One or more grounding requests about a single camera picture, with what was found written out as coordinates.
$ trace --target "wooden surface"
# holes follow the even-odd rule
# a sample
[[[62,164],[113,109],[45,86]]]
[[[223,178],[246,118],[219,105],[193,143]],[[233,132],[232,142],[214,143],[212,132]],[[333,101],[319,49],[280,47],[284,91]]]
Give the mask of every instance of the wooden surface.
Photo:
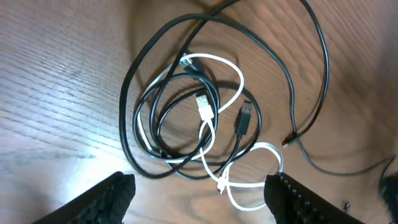
[[[358,170],[398,149],[398,1],[309,2],[330,50],[331,80],[325,106],[303,143],[325,169]],[[117,170],[135,173],[119,143],[118,103],[124,76],[138,51],[166,21],[189,12],[208,12],[216,3],[1,1],[1,223],[32,222]],[[227,8],[223,16],[257,33],[284,60],[294,80],[297,121],[304,122],[316,102],[323,71],[322,51],[306,10],[297,0],[247,0]],[[131,85],[128,122],[143,87],[192,24],[171,29],[144,60]],[[203,28],[191,49],[239,63],[246,88],[261,106],[260,140],[281,147],[291,130],[288,88],[270,56],[242,34],[214,23]],[[204,63],[218,79],[237,81],[230,68]],[[167,88],[162,103],[172,90]],[[222,92],[223,99],[230,94]],[[213,155],[230,145],[240,100],[220,116]],[[172,146],[195,144],[198,125],[195,101],[190,99],[170,114],[163,135]],[[342,208],[349,201],[350,214],[361,221],[389,222],[377,196],[382,167],[357,177],[332,177],[310,167],[297,146],[283,153],[286,172],[332,204]],[[134,154],[150,170],[165,169],[139,150]],[[233,166],[231,178],[262,181],[276,164],[271,153],[256,151]],[[126,223],[274,222],[266,208],[237,211],[226,194],[219,195],[212,180],[175,175],[136,179],[137,194]],[[262,189],[234,192],[245,206],[263,201]]]

